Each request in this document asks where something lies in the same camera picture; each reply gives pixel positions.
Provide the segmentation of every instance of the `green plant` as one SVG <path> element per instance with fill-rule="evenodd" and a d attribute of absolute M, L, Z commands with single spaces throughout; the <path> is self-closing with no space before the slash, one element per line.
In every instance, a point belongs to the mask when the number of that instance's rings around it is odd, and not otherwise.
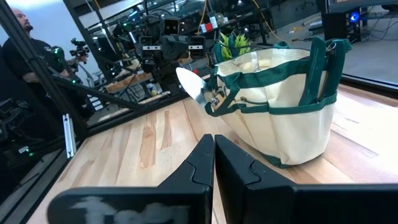
<path fill-rule="evenodd" d="M 227 47 L 229 46 L 229 37 L 227 37 L 226 35 L 224 35 L 223 33 L 221 33 L 221 38 L 222 40 L 219 40 L 219 43 L 222 44 L 221 46 L 221 54 L 223 56 L 224 60 L 229 60 L 233 58 L 233 55 L 231 53 L 231 47 Z M 244 34 L 239 34 L 238 36 L 232 32 L 231 35 L 234 35 L 234 46 L 235 47 L 242 47 L 242 46 L 248 46 L 250 45 L 250 41 L 247 40 L 247 38 L 244 36 Z M 246 48 L 241 48 L 238 49 L 239 51 L 239 55 L 248 53 L 250 51 L 250 47 L 246 47 Z"/>

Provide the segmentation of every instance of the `orange cable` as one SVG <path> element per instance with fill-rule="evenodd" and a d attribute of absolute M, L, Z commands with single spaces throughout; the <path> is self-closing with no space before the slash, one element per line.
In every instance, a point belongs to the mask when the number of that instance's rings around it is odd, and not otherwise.
<path fill-rule="evenodd" d="M 205 0 L 205 6 L 203 7 L 203 13 L 201 14 L 201 19 L 200 19 L 200 22 L 199 22 L 197 35 L 199 35 L 200 25 L 203 22 L 203 19 L 205 18 L 206 6 L 207 6 L 207 0 Z"/>
<path fill-rule="evenodd" d="M 259 9 L 261 10 L 261 8 L 260 8 L 260 6 L 257 4 L 256 0 L 252 0 L 252 1 L 255 3 L 255 5 L 257 6 L 257 8 L 259 8 Z M 272 35 L 274 35 L 277 39 L 286 42 L 286 40 L 284 40 L 284 39 L 278 37 L 278 36 L 274 33 L 274 31 L 273 31 L 273 30 L 271 29 L 271 27 L 269 26 L 269 24 L 268 24 L 268 22 L 267 22 L 267 20 L 266 20 L 266 17 L 264 16 L 264 14 L 263 14 L 262 12 L 261 12 L 261 15 L 262 15 L 262 18 L 264 19 L 264 22 L 266 23 L 268 29 L 271 31 Z"/>

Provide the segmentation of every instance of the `canvas tote bag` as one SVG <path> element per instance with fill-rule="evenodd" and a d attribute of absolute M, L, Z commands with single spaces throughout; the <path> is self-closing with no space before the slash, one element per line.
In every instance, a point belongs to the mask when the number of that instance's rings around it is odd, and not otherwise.
<path fill-rule="evenodd" d="M 206 112 L 220 116 L 273 165 L 301 164 L 325 151 L 330 135 L 347 40 L 314 38 L 311 51 L 249 52 L 216 65 L 208 88 L 220 103 Z"/>

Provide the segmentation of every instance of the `workbench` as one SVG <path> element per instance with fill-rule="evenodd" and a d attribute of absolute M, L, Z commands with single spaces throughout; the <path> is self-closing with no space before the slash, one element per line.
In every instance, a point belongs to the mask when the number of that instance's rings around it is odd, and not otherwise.
<path fill-rule="evenodd" d="M 222 134 L 298 184 L 398 182 L 398 100 L 340 85 L 325 153 L 288 169 L 270 165 L 193 99 L 176 102 L 84 141 L 29 223 L 46 223 L 51 199 L 82 186 L 156 186 L 204 134 Z M 213 223 L 226 223 L 215 179 Z"/>
<path fill-rule="evenodd" d="M 191 63 L 193 60 L 191 57 L 188 58 L 180 58 L 178 59 L 178 62 L 181 63 L 182 65 L 185 65 L 187 63 Z M 135 70 L 139 65 L 139 61 L 137 59 L 131 60 L 132 65 L 129 65 L 128 68 Z M 128 74 L 129 71 L 122 69 L 122 71 L 115 76 L 115 79 Z M 139 83 L 142 83 L 144 81 L 150 80 L 152 78 L 151 73 L 138 73 L 138 74 L 132 74 L 128 77 L 126 77 L 123 80 L 117 81 L 117 82 L 112 82 L 108 84 L 105 88 L 108 91 L 108 93 L 114 93 L 117 91 L 124 90 L 125 87 L 128 86 L 133 86 Z"/>

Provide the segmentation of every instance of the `camera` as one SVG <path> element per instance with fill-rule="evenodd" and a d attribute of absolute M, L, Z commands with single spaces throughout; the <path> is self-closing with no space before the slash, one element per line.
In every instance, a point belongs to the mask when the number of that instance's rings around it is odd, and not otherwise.
<path fill-rule="evenodd" d="M 86 42 L 79 41 L 78 39 L 73 38 L 71 40 L 71 43 L 76 46 L 76 50 L 70 51 L 70 55 L 72 57 L 84 57 L 84 56 L 87 57 L 88 56 L 87 53 L 89 53 L 90 50 L 88 47 L 86 47 Z"/>

